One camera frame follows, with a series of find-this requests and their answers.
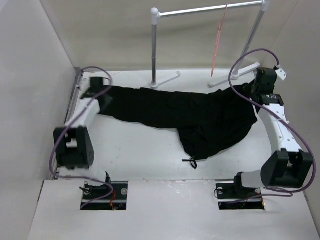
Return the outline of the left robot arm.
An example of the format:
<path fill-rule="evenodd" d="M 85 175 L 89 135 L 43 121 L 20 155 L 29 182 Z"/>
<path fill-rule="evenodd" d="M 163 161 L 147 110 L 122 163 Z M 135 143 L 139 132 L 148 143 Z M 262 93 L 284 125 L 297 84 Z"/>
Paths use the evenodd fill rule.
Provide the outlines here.
<path fill-rule="evenodd" d="M 73 116 L 64 127 L 53 131 L 55 154 L 58 165 L 68 170 L 89 169 L 95 158 L 94 147 L 89 135 L 89 126 L 96 115 L 112 102 L 106 93 L 105 77 L 90 77 L 89 88 L 80 97 Z"/>

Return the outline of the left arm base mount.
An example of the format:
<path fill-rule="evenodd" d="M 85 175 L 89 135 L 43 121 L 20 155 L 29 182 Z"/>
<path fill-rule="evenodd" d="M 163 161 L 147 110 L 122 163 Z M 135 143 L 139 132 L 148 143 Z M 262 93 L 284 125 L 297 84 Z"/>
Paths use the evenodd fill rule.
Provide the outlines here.
<path fill-rule="evenodd" d="M 128 181 L 112 181 L 106 172 L 105 182 L 113 187 L 97 182 L 84 183 L 80 210 L 82 211 L 125 211 L 129 191 Z"/>

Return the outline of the black trousers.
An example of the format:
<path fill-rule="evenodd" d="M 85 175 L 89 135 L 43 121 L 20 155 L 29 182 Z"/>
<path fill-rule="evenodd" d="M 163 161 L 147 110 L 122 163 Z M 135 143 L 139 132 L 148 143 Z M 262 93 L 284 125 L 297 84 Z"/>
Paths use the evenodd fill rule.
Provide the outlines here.
<path fill-rule="evenodd" d="M 241 142 L 258 121 L 254 107 L 231 88 L 213 93 L 169 92 L 114 86 L 101 115 L 157 129 L 176 129 L 193 161 Z"/>

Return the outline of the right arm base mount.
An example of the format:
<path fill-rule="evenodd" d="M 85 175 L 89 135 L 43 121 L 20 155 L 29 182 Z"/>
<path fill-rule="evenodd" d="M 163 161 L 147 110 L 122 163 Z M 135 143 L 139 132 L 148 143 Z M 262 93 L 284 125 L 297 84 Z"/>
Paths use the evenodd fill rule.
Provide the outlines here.
<path fill-rule="evenodd" d="M 219 210 L 265 210 L 260 188 L 236 188 L 233 182 L 217 182 L 214 196 Z"/>

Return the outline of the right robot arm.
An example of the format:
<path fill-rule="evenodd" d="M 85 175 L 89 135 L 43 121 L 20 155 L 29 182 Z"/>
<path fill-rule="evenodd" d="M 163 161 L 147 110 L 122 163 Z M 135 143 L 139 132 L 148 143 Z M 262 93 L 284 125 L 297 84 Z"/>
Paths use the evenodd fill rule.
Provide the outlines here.
<path fill-rule="evenodd" d="M 254 105 L 264 124 L 271 156 L 261 169 L 237 174 L 239 181 L 231 190 L 238 198 L 245 197 L 253 188 L 290 194 L 302 192 L 307 188 L 304 182 L 309 171 L 316 169 L 311 150 L 303 151 L 295 139 L 299 134 L 289 126 L 282 97 L 274 93 L 277 79 L 285 78 L 282 69 L 259 67 L 248 86 L 246 101 Z"/>

